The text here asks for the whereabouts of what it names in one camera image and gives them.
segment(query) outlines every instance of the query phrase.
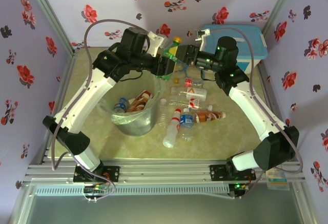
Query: wire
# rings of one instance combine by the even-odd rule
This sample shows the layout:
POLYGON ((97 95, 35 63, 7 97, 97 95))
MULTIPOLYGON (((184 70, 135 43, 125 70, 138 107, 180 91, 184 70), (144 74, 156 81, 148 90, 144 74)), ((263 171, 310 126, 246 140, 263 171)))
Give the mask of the wire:
POLYGON ((138 76, 138 77, 135 77, 135 78, 128 78, 128 79, 122 79, 122 80, 119 80, 120 82, 126 82, 127 80, 132 80, 132 79, 139 79, 140 77, 142 77, 142 75, 144 74, 143 71, 137 71, 137 72, 141 72, 141 74, 138 76))
MULTIPOLYGON (((230 28, 230 27, 226 27, 226 28, 220 28, 220 29, 215 29, 215 30, 211 30, 211 33, 213 32, 217 32, 217 31, 222 31, 222 30, 233 30, 233 31, 236 31, 236 32, 239 32, 243 37, 244 39, 246 40, 247 44, 248 44, 248 47, 250 49, 250 52, 251 52, 251 63, 252 63, 252 66, 251 66, 251 78, 250 78, 250 92, 251 92, 251 95, 253 96, 253 99, 255 100, 256 104, 261 108, 261 110, 266 114, 266 116, 269 118, 269 120, 272 122, 272 124, 275 125, 275 127, 279 130, 279 132, 285 137, 285 139, 288 141, 288 143, 291 145, 291 147, 293 148, 293 150, 295 151, 295 154, 296 154, 296 158, 298 159, 299 161, 299 169, 296 170, 296 171, 289 171, 289 170, 285 170, 285 169, 280 169, 280 168, 277 168, 278 170, 280 171, 283 171, 283 172, 286 172, 286 173, 291 173, 291 174, 298 174, 300 172, 302 172, 303 170, 303 159, 302 159, 302 156, 301 154, 299 153, 299 151, 297 150, 296 146, 294 145, 294 143, 292 142, 292 140, 288 137, 288 135, 284 132, 284 130, 276 123, 276 121, 273 119, 273 117, 271 117, 271 115, 268 113, 268 111, 263 107, 263 105, 260 103, 260 101, 257 99, 257 97, 255 96, 255 93, 254 93, 254 89, 253 89, 253 75, 254 75, 254 52, 253 52, 253 48, 252 48, 252 45, 249 41, 249 39, 247 38, 247 36, 239 29, 237 28, 230 28)), ((256 183, 258 183, 259 181, 259 178, 256 179, 255 183, 253 184, 253 186, 251 187, 251 189, 254 188, 254 186, 256 185, 256 183)))
MULTIPOLYGON (((121 20, 116 20, 116 19, 103 19, 103 20, 99 20, 99 21, 97 21, 97 22, 91 24, 91 25, 86 29, 86 32, 85 32, 85 34, 84 34, 84 43, 85 43, 84 47, 85 47, 85 49, 86 49, 86 53, 87 53, 88 60, 89 60, 89 75, 88 75, 88 78, 87 78, 87 82, 86 82, 85 88, 79 93, 79 95, 73 100, 73 102, 72 102, 72 103, 69 105, 69 107, 66 109, 66 111, 64 112, 64 114, 63 114, 62 117, 60 118, 60 120, 59 120, 59 122, 58 122, 58 125, 57 125, 57 127, 56 127, 56 129, 55 129, 55 131, 54 131, 54 133, 53 133, 52 140, 51 140, 51 168, 52 168, 53 171, 55 171, 55 170, 58 168, 59 163, 61 162, 62 158, 63 158, 65 155, 69 154, 69 152, 64 152, 64 153, 59 157, 57 163, 55 163, 55 142, 56 142, 56 138, 57 138, 57 134, 58 134, 58 132, 59 132, 59 129, 60 129, 60 127, 61 127, 61 125, 63 124, 63 121, 64 121, 63 117, 66 117, 66 116, 68 115, 68 113, 71 111, 71 109, 74 107, 74 105, 80 100, 80 98, 83 96, 83 94, 84 94, 84 93, 86 92, 86 90, 88 89, 88 87, 89 87, 89 85, 90 85, 90 82, 91 82, 91 79, 92 79, 92 57, 91 57, 91 54, 90 54, 90 51, 89 51, 89 49, 88 49, 88 45, 87 45, 87 36, 88 36, 88 33, 89 33, 90 29, 91 29, 92 27, 94 27, 95 25, 100 24, 100 23, 105 23, 105 22, 122 23, 122 24, 126 24, 126 25, 129 25, 129 26, 135 27, 135 28, 137 28, 137 29, 145 30, 145 29, 143 29, 143 28, 141 28, 141 27, 139 27, 139 26, 137 26, 137 25, 135 25, 135 24, 132 24, 132 23, 129 23, 129 22, 125 22, 125 21, 121 21, 121 20)), ((114 186, 114 188, 113 188, 114 190, 113 190, 112 192, 115 191, 115 184, 114 184, 111 180, 109 180, 109 179, 107 179, 107 178, 105 178, 105 177, 103 177, 103 176, 101 176, 101 175, 97 175, 97 174, 92 173, 90 170, 88 170, 87 168, 85 168, 85 167, 84 167, 83 165, 81 165, 81 164, 80 164, 80 166, 81 166, 81 168, 82 168, 84 171, 86 171, 87 173, 89 173, 89 174, 91 174, 91 175, 93 175, 93 176, 95 176, 95 177, 98 177, 98 178, 101 178, 101 179, 104 179, 104 180, 108 181, 110 184, 112 184, 112 185, 114 186)), ((102 199, 102 198, 104 198, 104 197, 107 197, 108 195, 112 194, 112 192, 110 192, 110 193, 108 193, 108 194, 106 194, 106 195, 104 195, 104 196, 102 196, 102 197, 99 197, 98 199, 102 199)))

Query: black mounting plate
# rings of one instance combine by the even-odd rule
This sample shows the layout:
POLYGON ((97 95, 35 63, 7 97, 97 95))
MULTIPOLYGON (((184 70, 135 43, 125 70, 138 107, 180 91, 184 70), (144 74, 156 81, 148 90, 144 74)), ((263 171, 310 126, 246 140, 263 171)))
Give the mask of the black mounting plate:
MULTIPOLYGON (((119 166, 103 166, 101 174, 113 182, 118 182, 119 166)), ((103 179, 93 177, 84 171, 80 166, 75 167, 73 182, 106 182, 103 179)))
POLYGON ((227 172, 226 165, 210 165, 211 181, 241 181, 241 180, 256 180, 255 171, 253 169, 247 169, 239 171, 234 175, 230 175, 227 172))

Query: white bottle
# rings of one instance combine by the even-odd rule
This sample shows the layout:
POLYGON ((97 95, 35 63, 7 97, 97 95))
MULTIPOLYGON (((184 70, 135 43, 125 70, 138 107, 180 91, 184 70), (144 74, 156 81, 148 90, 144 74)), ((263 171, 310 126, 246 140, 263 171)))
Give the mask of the white bottle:
POLYGON ((171 119, 171 122, 168 126, 166 136, 163 139, 163 145, 165 147, 172 148, 175 145, 176 135, 178 134, 178 130, 180 127, 180 116, 181 116, 181 110, 176 109, 171 119))
POLYGON ((194 87, 172 87, 171 94, 184 96, 186 99, 197 98, 200 101, 205 101, 207 90, 194 87))
POLYGON ((180 119, 181 138, 185 141, 191 141, 194 137, 193 116, 188 108, 183 109, 183 114, 180 119))
POLYGON ((161 128, 166 128, 167 127, 167 123, 168 123, 168 115, 167 115, 168 109, 167 109, 167 101, 165 98, 162 98, 159 101, 159 117, 158 117, 158 125, 161 128))

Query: floral wallpaper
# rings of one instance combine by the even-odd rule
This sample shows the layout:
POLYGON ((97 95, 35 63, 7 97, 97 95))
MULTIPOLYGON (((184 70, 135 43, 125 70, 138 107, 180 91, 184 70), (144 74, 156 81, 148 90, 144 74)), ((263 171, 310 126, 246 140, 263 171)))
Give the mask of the floral wallpaper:
POLYGON ((0 0, 0 8, 0 223, 8 223, 69 54, 37 0, 0 0))
POLYGON ((262 61, 282 120, 300 132, 298 149, 322 223, 328 199, 328 0, 288 0, 265 36, 262 61))
MULTIPOLYGON (((48 0, 73 47, 83 44, 84 32, 101 19, 137 24, 183 44, 194 44, 194 30, 204 24, 249 24, 262 28, 277 0, 48 0)), ((89 34, 90 46, 108 47, 120 40, 125 25, 105 23, 89 34)))

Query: yellow bottle cap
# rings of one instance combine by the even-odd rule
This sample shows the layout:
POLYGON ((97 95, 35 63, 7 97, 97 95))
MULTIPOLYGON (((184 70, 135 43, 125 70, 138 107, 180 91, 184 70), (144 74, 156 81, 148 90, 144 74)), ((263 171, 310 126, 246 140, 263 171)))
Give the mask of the yellow bottle cap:
POLYGON ((178 36, 175 36, 174 38, 173 38, 173 41, 175 41, 175 42, 177 42, 177 43, 181 43, 182 42, 182 39, 180 38, 180 37, 178 37, 178 36))

